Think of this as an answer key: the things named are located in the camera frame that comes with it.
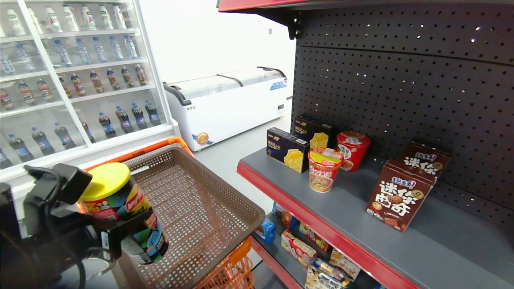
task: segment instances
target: shopping basket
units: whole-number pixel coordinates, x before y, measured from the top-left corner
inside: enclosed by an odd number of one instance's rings
[[[151,265],[123,254],[113,268],[120,288],[252,288],[248,237],[264,211],[198,162],[184,140],[170,138],[107,162],[128,165],[169,241],[166,255]]]

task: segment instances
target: glass door fridge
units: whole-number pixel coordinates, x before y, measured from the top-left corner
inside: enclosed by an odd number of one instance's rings
[[[0,2],[0,180],[174,134],[137,1]]]

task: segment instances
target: cup noodle lid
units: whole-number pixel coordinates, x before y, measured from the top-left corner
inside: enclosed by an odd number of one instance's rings
[[[337,142],[352,148],[365,148],[371,144],[370,138],[354,131],[339,133],[337,135]]]
[[[316,148],[309,151],[309,161],[326,168],[338,168],[344,162],[341,153],[329,148]]]

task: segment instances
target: instant noodle cup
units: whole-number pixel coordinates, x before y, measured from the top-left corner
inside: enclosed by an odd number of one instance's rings
[[[309,185],[310,188],[325,193],[330,191],[344,158],[339,152],[329,148],[317,148],[309,151]]]
[[[359,132],[339,133],[337,135],[337,148],[344,157],[341,170],[347,172],[356,171],[370,144],[370,138]]]
[[[126,221],[149,210],[148,218],[139,224],[141,231],[125,237],[121,241],[121,249],[139,264],[159,261],[168,250],[168,239],[152,205],[131,177],[130,169],[120,162],[112,162],[89,173],[93,179],[80,197],[88,213],[95,219]]]

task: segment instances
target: yellow lid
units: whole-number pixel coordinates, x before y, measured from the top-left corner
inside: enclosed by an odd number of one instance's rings
[[[88,173],[93,175],[93,179],[80,197],[83,202],[93,202],[106,198],[116,193],[130,179],[129,167],[120,162],[110,162],[97,166]]]

